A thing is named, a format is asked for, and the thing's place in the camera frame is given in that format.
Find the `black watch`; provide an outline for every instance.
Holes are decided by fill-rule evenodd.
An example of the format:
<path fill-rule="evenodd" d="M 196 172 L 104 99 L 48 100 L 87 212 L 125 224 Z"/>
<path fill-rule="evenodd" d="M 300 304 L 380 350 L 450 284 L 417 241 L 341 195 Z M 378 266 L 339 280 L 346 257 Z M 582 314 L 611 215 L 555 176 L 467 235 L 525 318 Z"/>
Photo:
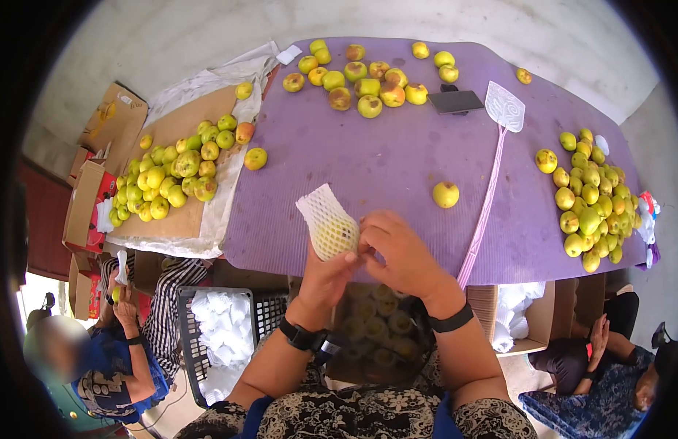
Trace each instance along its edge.
<path fill-rule="evenodd" d="M 461 308 L 461 311 L 458 311 L 456 314 L 451 317 L 439 320 L 433 318 L 431 315 L 427 317 L 430 326 L 435 332 L 451 332 L 455 331 L 458 328 L 462 327 L 468 323 L 473 318 L 473 310 L 471 309 L 468 302 Z"/>
<path fill-rule="evenodd" d="M 342 348 L 343 342 L 330 331 L 322 329 L 310 332 L 299 324 L 291 325 L 283 316 L 279 326 L 288 337 L 288 344 L 299 350 L 309 350 L 314 354 L 314 364 L 321 365 L 329 361 Z"/>

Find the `woman's left hand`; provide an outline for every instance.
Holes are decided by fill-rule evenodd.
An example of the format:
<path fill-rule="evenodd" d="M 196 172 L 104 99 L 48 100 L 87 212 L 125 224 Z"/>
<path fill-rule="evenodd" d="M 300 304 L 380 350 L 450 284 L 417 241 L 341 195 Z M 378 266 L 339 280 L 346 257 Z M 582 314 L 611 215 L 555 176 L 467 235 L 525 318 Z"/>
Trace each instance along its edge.
<path fill-rule="evenodd" d="M 351 251 L 344 251 L 322 262 L 308 240 L 305 275 L 298 298 L 291 303 L 286 319 L 308 331 L 324 328 L 331 309 L 339 302 L 346 284 L 361 264 L 359 257 Z"/>

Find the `cable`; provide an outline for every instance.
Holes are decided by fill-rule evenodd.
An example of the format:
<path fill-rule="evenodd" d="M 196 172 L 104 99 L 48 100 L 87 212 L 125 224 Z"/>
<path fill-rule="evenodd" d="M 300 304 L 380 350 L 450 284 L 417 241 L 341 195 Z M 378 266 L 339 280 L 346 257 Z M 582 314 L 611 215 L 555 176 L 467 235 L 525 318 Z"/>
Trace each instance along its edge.
<path fill-rule="evenodd" d="M 182 394 L 181 396 L 179 396 L 178 399 L 176 399 L 175 401 L 173 401 L 172 403 L 170 403 L 169 405 L 167 405 L 166 408 L 163 409 L 163 411 L 161 412 L 161 414 L 159 415 L 159 417 L 157 418 L 157 420 L 154 421 L 154 423 L 153 423 L 152 425 L 150 425 L 150 426 L 145 426 L 145 427 L 139 428 L 139 429 L 137 429 L 137 430 L 131 430 L 130 428 L 127 428 L 127 429 L 128 429 L 129 431 L 143 431 L 143 430 L 146 430 L 147 432 L 151 433 L 151 432 L 149 431 L 149 429 L 150 429 L 151 427 L 155 426 L 155 425 L 157 424 L 157 422 L 159 422 L 159 419 L 161 419 L 161 417 L 163 417 L 163 414 L 166 413 L 166 410 L 168 410 L 168 408 L 169 408 L 170 406 L 176 404 L 178 401 L 180 401 L 181 399 L 183 399 L 183 397 L 188 393 L 188 380 L 184 377 L 183 381 L 185 382 L 185 392 L 183 392 L 183 394 Z"/>

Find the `pink fly swatter handle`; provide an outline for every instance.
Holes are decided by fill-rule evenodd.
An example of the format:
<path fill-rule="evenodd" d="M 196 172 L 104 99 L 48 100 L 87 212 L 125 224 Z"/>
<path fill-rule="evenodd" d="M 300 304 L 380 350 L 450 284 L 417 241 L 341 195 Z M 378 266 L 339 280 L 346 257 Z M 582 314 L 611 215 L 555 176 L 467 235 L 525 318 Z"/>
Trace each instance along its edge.
<path fill-rule="evenodd" d="M 480 243 L 481 241 L 483 241 L 485 226 L 488 223 L 488 217 L 490 216 L 490 208 L 493 205 L 493 198 L 495 197 L 495 187 L 498 184 L 498 174 L 500 173 L 500 161 L 502 159 L 502 145 L 505 142 L 505 134 L 508 132 L 508 129 L 502 128 L 501 125 L 498 125 L 498 130 L 500 131 L 500 138 L 498 139 L 498 147 L 495 151 L 495 162 L 493 163 L 493 171 L 490 173 L 488 192 L 486 192 L 485 194 L 483 207 L 480 211 L 480 218 L 478 218 L 478 224 L 475 227 L 473 239 L 471 239 L 470 246 L 468 247 L 466 259 L 463 261 L 461 271 L 458 273 L 458 277 L 456 278 L 456 281 L 458 282 L 458 285 L 461 287 L 461 289 L 466 289 L 466 283 L 468 282 L 468 277 L 470 277 L 470 272 L 473 269 L 475 258 L 476 256 L 478 256 L 478 249 L 480 249 Z"/>

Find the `shoulder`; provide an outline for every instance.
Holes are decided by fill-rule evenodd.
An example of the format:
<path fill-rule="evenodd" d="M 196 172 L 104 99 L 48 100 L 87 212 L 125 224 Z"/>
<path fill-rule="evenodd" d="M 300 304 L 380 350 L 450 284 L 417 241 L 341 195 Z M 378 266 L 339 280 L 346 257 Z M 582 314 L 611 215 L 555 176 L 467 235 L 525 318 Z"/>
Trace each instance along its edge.
<path fill-rule="evenodd" d="M 453 413 L 456 426 L 464 438 L 484 435 L 507 438 L 536 438 L 536 431 L 527 415 L 510 401 L 477 399 L 457 408 Z"/>

